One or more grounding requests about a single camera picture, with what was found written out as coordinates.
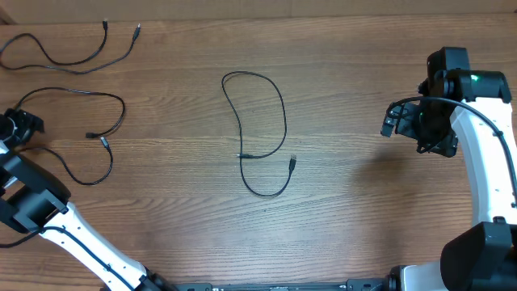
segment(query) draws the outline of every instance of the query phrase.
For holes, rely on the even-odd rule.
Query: black cable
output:
[[[52,66],[52,65],[22,65],[20,67],[9,67],[7,65],[4,65],[3,62],[2,62],[2,54],[4,52],[4,50],[10,45],[12,44],[13,42],[15,42],[16,40],[19,40],[23,37],[30,37],[32,38],[39,46],[40,46],[40,49],[41,51],[43,52],[43,54],[47,57],[47,59],[52,62],[54,65],[79,65],[79,64],[82,64],[82,63],[85,63],[87,61],[90,61],[91,59],[93,59],[94,57],[97,57],[97,55],[100,53],[100,51],[103,50],[104,48],[104,45],[106,44],[106,39],[107,39],[107,21],[103,21],[103,27],[104,27],[104,40],[102,42],[102,44],[99,46],[99,48],[97,48],[97,50],[92,53],[89,57],[87,57],[86,59],[82,60],[82,61],[76,61],[76,62],[70,62],[70,63],[64,63],[64,62],[59,62],[59,61],[54,61],[48,54],[47,52],[45,51],[45,49],[43,48],[43,45],[40,43],[40,41],[35,37],[33,36],[31,33],[22,33],[20,35],[17,35],[15,37],[13,37],[12,39],[8,40],[1,48],[0,48],[0,67],[2,67],[3,69],[6,69],[6,70],[22,70],[22,69],[26,69],[26,68],[33,68],[33,67],[37,67],[37,68],[44,68],[44,69],[50,69],[50,70],[59,70],[59,71],[62,71],[62,72],[66,72],[66,73],[71,73],[71,74],[88,74],[88,73],[91,73],[91,72],[94,72],[96,70],[101,70],[109,65],[113,65],[115,64],[116,62],[118,61],[121,61],[123,59],[125,59],[129,53],[131,52],[132,50],[132,47],[133,45],[135,44],[135,41],[137,40],[138,38],[138,35],[140,34],[140,24],[138,24],[137,28],[135,29],[135,32],[133,33],[133,36],[132,36],[132,41],[131,41],[131,45],[129,46],[129,50],[122,56],[122,57],[119,57],[113,61],[110,61],[104,65],[100,65],[98,67],[95,67],[93,69],[89,69],[89,70],[85,70],[85,71],[76,71],[76,70],[68,70],[68,69],[65,69],[65,68],[60,68],[60,67],[56,67],[56,66]]]
[[[82,243],[78,238],[76,238],[73,234],[71,234],[70,232],[68,232],[67,230],[65,230],[64,228],[61,228],[61,227],[57,227],[57,226],[45,226],[43,228],[40,228],[38,229],[37,231],[33,232],[33,233],[30,233],[29,235],[27,235],[26,237],[24,238],[21,238],[19,241],[17,242],[13,242],[13,243],[7,243],[7,244],[0,244],[0,248],[11,248],[11,247],[16,247],[16,246],[19,246],[20,244],[22,243],[25,243],[26,241],[28,241],[29,239],[31,238],[34,238],[36,235],[38,234],[42,234],[43,232],[47,231],[47,230],[55,230],[55,231],[58,231],[62,234],[65,234],[66,236],[68,236],[70,239],[72,239],[75,243],[77,243],[88,255],[90,255],[95,261],[97,261],[97,263],[99,263],[101,266],[103,266],[103,268],[110,272],[111,274],[113,274],[113,276],[115,276],[117,279],[119,279],[124,285],[126,285],[126,287],[129,288],[129,290],[132,290],[134,291],[135,289],[129,284],[129,282],[127,282],[118,272],[116,272],[115,270],[113,270],[109,264],[106,264],[104,263],[96,254],[94,254],[93,251],[91,251],[84,243]]]
[[[513,158],[511,157],[510,148],[508,147],[508,144],[506,143],[506,140],[503,136],[503,132],[498,129],[498,127],[494,124],[494,122],[492,122],[492,120],[490,120],[488,117],[486,117],[483,113],[479,112],[475,108],[472,108],[465,103],[458,102],[458,101],[455,101],[452,99],[441,98],[441,97],[411,97],[411,98],[405,98],[405,99],[399,100],[399,101],[391,103],[391,105],[389,105],[388,109],[386,109],[386,116],[389,118],[393,118],[395,120],[401,118],[401,116],[392,114],[391,111],[397,106],[401,106],[405,103],[413,102],[413,101],[423,101],[423,102],[436,101],[436,102],[449,103],[452,105],[456,105],[461,108],[467,109],[468,111],[473,113],[475,116],[479,117],[481,120],[483,120],[485,123],[487,123],[488,126],[494,131],[494,135],[499,139],[499,142],[501,143],[502,151],[504,152],[504,155],[506,158],[506,165],[508,166],[508,173],[510,174],[511,187],[514,192],[515,203],[517,204],[517,196],[516,196],[517,195],[517,177],[515,176],[515,167],[514,167]]]
[[[109,94],[109,93],[103,93],[103,92],[81,91],[81,90],[67,89],[67,88],[61,88],[61,87],[44,87],[44,88],[40,88],[40,89],[36,89],[36,90],[28,92],[15,105],[15,110],[19,110],[22,107],[23,101],[25,101],[25,99],[28,96],[30,96],[30,95],[32,95],[32,94],[34,94],[36,92],[46,91],[46,90],[68,91],[68,92],[72,92],[72,93],[78,93],[78,94],[83,94],[83,95],[91,95],[91,96],[107,96],[107,97],[115,98],[115,99],[119,100],[120,103],[122,103],[122,112],[120,113],[120,117],[119,117],[119,119],[115,122],[115,124],[110,129],[108,129],[108,130],[106,130],[104,132],[101,132],[101,133],[86,133],[86,138],[101,137],[101,136],[105,136],[105,135],[113,132],[122,123],[122,119],[124,118],[124,115],[126,113],[126,104],[125,104],[124,100],[122,98],[120,98],[119,96],[117,96],[117,95],[113,95],[113,94]]]
[[[110,154],[110,166],[109,168],[107,169],[107,172],[106,174],[104,174],[104,176],[101,178],[101,179],[98,179],[94,182],[82,182],[81,180],[77,179],[75,177],[75,175],[72,173],[72,171],[68,168],[68,166],[66,165],[66,162],[65,160],[63,159],[62,156],[60,156],[58,153],[56,153],[55,151],[49,149],[49,148],[46,148],[46,147],[43,147],[43,146],[37,146],[37,147],[28,147],[28,148],[25,148],[25,149],[21,149],[19,152],[22,153],[24,151],[27,151],[27,150],[44,150],[50,154],[53,154],[54,157],[56,157],[57,159],[59,159],[59,161],[63,164],[63,167],[65,168],[66,172],[68,173],[68,175],[70,175],[70,177],[78,184],[81,184],[83,186],[93,186],[93,185],[96,185],[98,183],[101,183],[103,182],[111,173],[111,169],[113,168],[113,153],[111,152],[111,148],[109,146],[109,144],[107,143],[107,140],[105,137],[101,137],[100,138],[101,142],[103,143],[103,146],[104,148],[107,150],[107,152]]]
[[[276,149],[274,149],[269,154],[263,154],[263,155],[258,155],[257,156],[257,155],[243,154],[242,153],[242,126],[241,126],[241,120],[239,119],[239,115],[237,114],[237,110],[235,110],[235,107],[234,107],[234,105],[232,103],[232,100],[230,100],[230,98],[228,97],[228,93],[226,93],[226,89],[225,89],[225,82],[227,81],[226,78],[228,76],[234,75],[234,74],[249,74],[249,75],[252,75],[252,76],[256,76],[256,77],[260,77],[260,78],[266,79],[269,83],[271,83],[271,85],[273,85],[273,87],[275,88],[276,92],[278,93],[278,96],[280,97],[280,102],[282,103],[282,113],[284,114],[284,137],[282,137],[282,141],[276,147]],[[229,105],[233,109],[233,113],[235,114],[235,117],[237,117],[237,123],[239,125],[239,139],[240,139],[241,146],[240,146],[240,151],[239,151],[238,157],[239,157],[239,166],[241,168],[242,182],[244,183],[244,186],[246,186],[246,188],[248,188],[248,190],[250,190],[250,192],[252,192],[256,196],[267,197],[267,198],[277,197],[278,195],[282,194],[282,192],[288,186],[289,181],[291,180],[291,175],[292,175],[292,172],[294,171],[294,167],[296,165],[296,155],[293,154],[291,156],[291,160],[289,161],[289,177],[288,177],[288,180],[285,182],[285,185],[278,192],[276,192],[274,194],[260,194],[260,193],[256,192],[255,190],[253,190],[250,187],[250,185],[248,185],[248,183],[246,182],[246,178],[244,178],[244,171],[242,170],[242,160],[244,158],[265,158],[265,157],[269,157],[270,155],[274,154],[283,145],[283,143],[285,141],[285,137],[288,135],[288,122],[287,122],[287,117],[285,116],[284,99],[282,98],[282,94],[280,94],[280,90],[278,89],[276,84],[271,79],[269,79],[268,77],[266,77],[264,75],[261,75],[261,74],[254,73],[254,72],[248,72],[248,71],[234,71],[234,72],[227,73],[221,79],[221,86],[223,88],[223,92],[225,93],[226,99],[229,102]]]

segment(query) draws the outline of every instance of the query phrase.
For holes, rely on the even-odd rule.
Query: cable connector end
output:
[[[132,40],[137,40],[138,35],[140,35],[140,24],[137,25],[137,28],[135,29],[135,33],[132,35]]]
[[[289,161],[289,172],[292,173],[294,171],[294,167],[296,166],[296,155],[291,155],[291,161]]]
[[[251,154],[237,154],[237,158],[251,158],[253,157]]]
[[[97,135],[97,133],[86,133],[86,138],[96,138],[98,137],[99,135]]]
[[[107,139],[105,137],[101,137],[100,141],[103,143],[103,146],[107,149],[110,148],[110,144],[107,143]]]

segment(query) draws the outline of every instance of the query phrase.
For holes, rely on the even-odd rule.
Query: table surface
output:
[[[128,48],[137,23],[110,23],[105,49],[87,69]],[[1,42],[38,36],[51,56],[76,61],[103,37],[101,23],[0,27]],[[427,56],[444,45],[469,49],[472,68],[500,70],[517,86],[516,15],[435,15],[142,23],[129,57],[83,76],[28,69],[0,72],[0,108],[42,86],[102,91],[128,112],[108,137],[113,172],[80,186],[46,153],[32,153],[61,179],[86,220],[116,247],[172,282],[217,284],[343,281],[384,276],[398,264],[437,260],[470,227],[461,152],[417,154],[414,141],[381,137],[387,106],[416,95]],[[21,40],[8,65],[48,62]],[[221,90],[234,70],[265,74],[285,100],[288,136],[270,158],[239,175],[237,121]],[[227,88],[242,120],[245,152],[265,154],[283,134],[270,84],[238,76]],[[85,132],[109,128],[113,99],[38,94],[24,110],[44,119],[31,145],[59,152],[79,179],[103,175],[108,156]],[[7,243],[21,238],[0,226]],[[0,289],[96,290],[102,282],[60,247],[34,238],[1,250]]]

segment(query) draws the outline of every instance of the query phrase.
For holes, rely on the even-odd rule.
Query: white plastic casing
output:
[[[121,275],[135,289],[141,283],[139,279],[147,275],[145,267],[137,261],[128,258],[95,231],[88,222],[82,218],[73,203],[69,202],[66,207],[69,210],[66,214],[58,213],[45,226],[64,227],[80,242],[84,243],[90,251],[96,254],[105,264],[109,264],[113,271]],[[104,281],[110,290],[130,290],[122,281],[117,279],[111,272],[105,270],[102,265],[88,255],[66,234],[60,233],[57,230],[47,230],[42,233],[41,236],[67,250]]]
[[[517,148],[511,126],[511,105],[499,98],[476,98],[467,103],[492,120],[517,159]],[[506,158],[494,131],[469,110],[456,107],[451,115],[451,126],[463,150],[472,192],[472,225],[493,222],[494,217],[504,217],[509,224],[517,224],[517,209],[508,174]]]

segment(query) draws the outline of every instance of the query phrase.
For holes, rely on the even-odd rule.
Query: wooden table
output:
[[[87,69],[122,55],[136,23],[110,23],[104,51]],[[60,61],[91,54],[101,23],[1,27],[0,40],[32,32]],[[129,57],[84,76],[29,69],[0,72],[2,110],[42,86],[122,96],[128,114],[111,135],[115,166],[94,187],[74,183],[45,153],[30,154],[61,179],[72,201],[127,255],[172,282],[217,284],[342,281],[384,276],[398,264],[437,260],[470,227],[463,156],[417,154],[404,137],[379,130],[386,107],[416,95],[427,56],[444,45],[469,49],[476,70],[501,70],[515,93],[515,15],[393,16],[143,23]],[[3,60],[47,62],[23,40]],[[288,137],[270,158],[238,171],[237,121],[221,77],[251,70],[284,95]],[[271,151],[283,133],[271,85],[228,82],[242,118],[245,152]],[[31,144],[62,154],[83,180],[101,176],[108,156],[88,131],[111,126],[120,104],[104,97],[39,94],[24,109],[45,120]],[[4,243],[21,237],[0,226]],[[101,281],[60,247],[35,238],[0,250],[0,289],[97,290]]]

